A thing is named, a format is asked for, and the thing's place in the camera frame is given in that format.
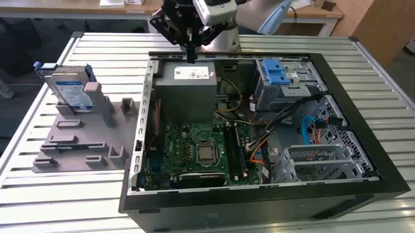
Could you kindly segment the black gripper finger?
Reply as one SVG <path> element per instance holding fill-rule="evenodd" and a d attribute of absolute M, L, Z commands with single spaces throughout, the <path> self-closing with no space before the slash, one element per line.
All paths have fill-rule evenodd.
<path fill-rule="evenodd" d="M 201 28 L 192 28 L 192 63 L 197 59 L 199 47 L 201 45 L 207 46 L 227 27 L 228 23 L 224 22 L 209 26 L 204 30 Z"/>
<path fill-rule="evenodd" d="M 180 30 L 164 14 L 161 8 L 153 12 L 149 23 L 172 45 L 180 45 L 181 50 L 185 52 L 187 62 L 192 63 L 191 28 Z"/>

